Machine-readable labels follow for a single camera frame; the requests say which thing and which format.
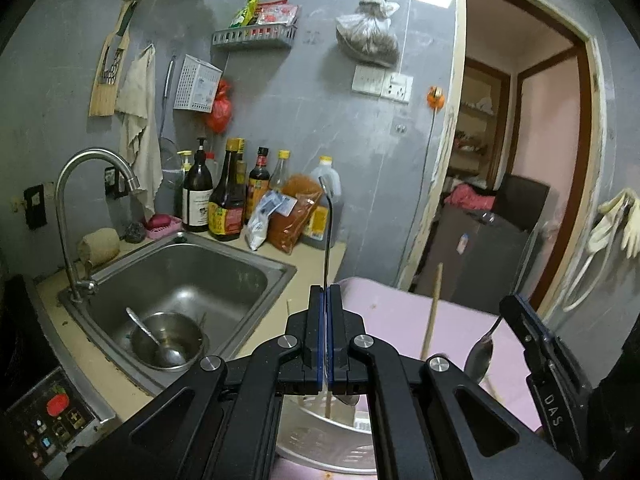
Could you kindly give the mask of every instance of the white basket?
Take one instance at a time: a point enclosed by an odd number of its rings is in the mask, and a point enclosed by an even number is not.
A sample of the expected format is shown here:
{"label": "white basket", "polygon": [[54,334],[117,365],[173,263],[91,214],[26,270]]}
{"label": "white basket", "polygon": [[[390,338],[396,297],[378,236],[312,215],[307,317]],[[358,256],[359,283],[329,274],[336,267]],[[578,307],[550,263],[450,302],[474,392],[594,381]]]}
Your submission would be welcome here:
{"label": "white basket", "polygon": [[368,412],[356,412],[326,395],[284,396],[276,450],[292,462],[343,474],[376,474]]}
{"label": "white basket", "polygon": [[188,54],[184,56],[174,109],[209,113],[222,70]]}

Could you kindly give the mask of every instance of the red button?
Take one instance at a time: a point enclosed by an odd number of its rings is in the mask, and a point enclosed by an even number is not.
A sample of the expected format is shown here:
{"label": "red button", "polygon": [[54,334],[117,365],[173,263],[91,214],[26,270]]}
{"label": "red button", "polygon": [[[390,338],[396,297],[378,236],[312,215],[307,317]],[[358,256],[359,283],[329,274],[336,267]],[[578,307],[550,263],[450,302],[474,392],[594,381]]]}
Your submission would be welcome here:
{"label": "red button", "polygon": [[47,402],[47,413],[50,416],[58,416],[64,412],[69,405],[69,396],[67,394],[57,394]]}

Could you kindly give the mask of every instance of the brown door frame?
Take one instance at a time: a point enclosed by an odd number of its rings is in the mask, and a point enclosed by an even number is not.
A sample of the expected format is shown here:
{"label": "brown door frame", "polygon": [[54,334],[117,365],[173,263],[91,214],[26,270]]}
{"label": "brown door frame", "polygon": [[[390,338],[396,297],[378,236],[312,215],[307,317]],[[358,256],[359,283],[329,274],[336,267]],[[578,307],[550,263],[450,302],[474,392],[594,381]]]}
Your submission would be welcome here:
{"label": "brown door frame", "polygon": [[591,118],[593,113],[591,109],[591,85],[593,82],[591,81],[588,53],[584,40],[582,40],[567,26],[553,19],[553,17],[547,14],[544,10],[538,8],[527,0],[505,1],[539,19],[541,22],[545,23],[545,25],[548,25],[550,28],[567,38],[574,45],[568,50],[565,50],[560,54],[538,63],[537,65],[534,65],[533,67],[518,74],[516,108],[514,111],[513,133],[510,140],[507,172],[510,172],[513,169],[515,150],[518,142],[518,130],[520,127],[520,113],[522,105],[522,81],[525,78],[530,77],[535,73],[542,72],[543,70],[563,62],[570,57],[576,56],[578,61],[578,79],[580,83],[580,125],[578,128],[578,148],[575,157],[574,177],[572,179],[569,197],[564,210],[564,218],[562,218],[556,242],[554,243],[554,247],[549,256],[549,260],[546,263],[545,269],[543,270],[542,275],[538,280],[538,284],[536,285],[536,288],[529,300],[530,304],[537,310],[562,263],[562,258],[564,257],[564,253],[569,245],[572,231],[574,230],[575,220],[580,208],[590,160]]}
{"label": "brown door frame", "polygon": [[504,137],[507,130],[507,116],[509,113],[509,94],[511,92],[511,75],[498,70],[493,66],[482,63],[470,57],[465,57],[465,67],[473,68],[478,72],[500,80],[500,100],[498,101],[498,113],[495,118],[494,145],[491,149],[491,159],[489,170],[487,171],[486,184],[489,189],[493,189],[498,178],[498,168],[500,167],[500,156],[504,146]]}

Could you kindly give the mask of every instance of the stainless steel sink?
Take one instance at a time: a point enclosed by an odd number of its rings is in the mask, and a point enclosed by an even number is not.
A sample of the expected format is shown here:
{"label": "stainless steel sink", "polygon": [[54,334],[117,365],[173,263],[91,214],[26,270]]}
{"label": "stainless steel sink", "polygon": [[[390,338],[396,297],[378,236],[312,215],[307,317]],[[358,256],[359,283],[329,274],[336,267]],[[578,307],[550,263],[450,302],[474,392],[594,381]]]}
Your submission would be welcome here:
{"label": "stainless steel sink", "polygon": [[60,301],[108,359],[157,395],[184,371],[142,363],[129,341],[130,307],[145,319],[179,312],[204,335],[203,353],[233,358],[284,290],[296,268],[191,233],[152,242],[96,272],[97,292],[81,303],[70,290]]}

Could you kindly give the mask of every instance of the countertop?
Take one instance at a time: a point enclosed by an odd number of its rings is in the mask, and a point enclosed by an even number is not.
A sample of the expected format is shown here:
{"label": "countertop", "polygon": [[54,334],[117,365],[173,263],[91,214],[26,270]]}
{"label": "countertop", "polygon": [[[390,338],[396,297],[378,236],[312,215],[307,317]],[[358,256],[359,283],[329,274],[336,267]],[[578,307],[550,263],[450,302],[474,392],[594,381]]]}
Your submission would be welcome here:
{"label": "countertop", "polygon": [[[208,233],[201,236],[212,239]],[[145,240],[141,244],[120,243],[119,258],[130,253],[144,244],[153,242]],[[244,235],[226,245],[249,251]],[[338,242],[331,250],[328,280],[331,283],[344,257],[346,244]],[[256,253],[259,256],[277,260],[296,267],[297,271],[287,283],[286,288],[276,300],[271,309],[262,318],[260,324],[252,333],[236,357],[251,354],[264,341],[284,332],[287,321],[287,301],[291,313],[305,310],[308,305],[309,287],[322,283],[324,267],[324,252],[304,244],[294,247],[291,254],[285,254],[269,243],[264,243]],[[40,282],[36,290],[44,304],[60,339],[69,350],[76,364],[91,381],[94,388],[104,397],[104,400],[114,409],[121,420],[127,420],[153,397],[133,384],[126,375],[112,362],[107,360],[102,351],[91,343],[80,326],[73,320],[65,307],[58,302],[58,293],[68,287],[68,280],[64,270]]]}

